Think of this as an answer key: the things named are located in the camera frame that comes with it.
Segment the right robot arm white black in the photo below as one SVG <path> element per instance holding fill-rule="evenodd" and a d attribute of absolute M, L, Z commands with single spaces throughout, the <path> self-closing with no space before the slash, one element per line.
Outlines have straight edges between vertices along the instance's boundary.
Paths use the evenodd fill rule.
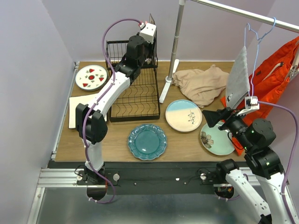
<path fill-rule="evenodd" d="M 229 107 L 216 111 L 203 110 L 202 113 L 209 127 L 224 121 L 219 130 L 230 131 L 244 148 L 246 164 L 258 180 L 265 198 L 251 186 L 232 159 L 216 165 L 216 180 L 232 185 L 258 224 L 297 224 L 299 216 L 286 186 L 287 171 L 270 147 L 276 138 L 271 122 L 256 119 L 248 126 Z"/>

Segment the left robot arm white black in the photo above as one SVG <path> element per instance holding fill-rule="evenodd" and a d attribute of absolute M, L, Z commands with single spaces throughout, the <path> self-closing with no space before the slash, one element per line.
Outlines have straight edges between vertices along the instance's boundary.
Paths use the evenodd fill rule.
<path fill-rule="evenodd" d="M 156 40 L 155 35 L 142 33 L 130 37 L 126 53 L 111 67 L 113 74 L 105 86 L 89 103 L 76 107 L 76 130 L 85 148 L 85 166 L 90 170 L 87 178 L 93 184 L 101 183 L 104 177 L 101 142 L 108 131 L 104 117 L 116 99 L 138 78 L 147 59 L 153 57 Z"/>

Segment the beige plate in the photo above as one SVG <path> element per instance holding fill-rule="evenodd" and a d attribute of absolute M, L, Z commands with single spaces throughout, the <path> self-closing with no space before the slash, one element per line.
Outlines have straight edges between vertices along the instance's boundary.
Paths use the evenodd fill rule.
<path fill-rule="evenodd" d="M 202 122 L 202 112 L 189 100 L 175 100 L 165 111 L 165 118 L 171 128 L 179 132 L 192 132 Z"/>

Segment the mint green plate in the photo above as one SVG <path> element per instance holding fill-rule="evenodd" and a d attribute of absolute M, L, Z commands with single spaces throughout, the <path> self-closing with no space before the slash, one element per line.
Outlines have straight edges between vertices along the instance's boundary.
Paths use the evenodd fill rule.
<path fill-rule="evenodd" d="M 205 149 L 214 155 L 225 156 L 234 152 L 235 148 L 229 140 L 231 134 L 228 130 L 220 130 L 224 123 L 219 121 L 214 127 L 205 124 L 200 131 L 200 141 Z"/>

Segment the teal scalloped plate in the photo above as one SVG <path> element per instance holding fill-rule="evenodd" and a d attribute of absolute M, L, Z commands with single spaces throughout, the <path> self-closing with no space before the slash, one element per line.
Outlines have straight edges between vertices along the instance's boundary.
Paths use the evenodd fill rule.
<path fill-rule="evenodd" d="M 167 137 L 159 126 L 142 124 L 130 132 L 128 148 L 135 158 L 152 161 L 166 151 Z"/>

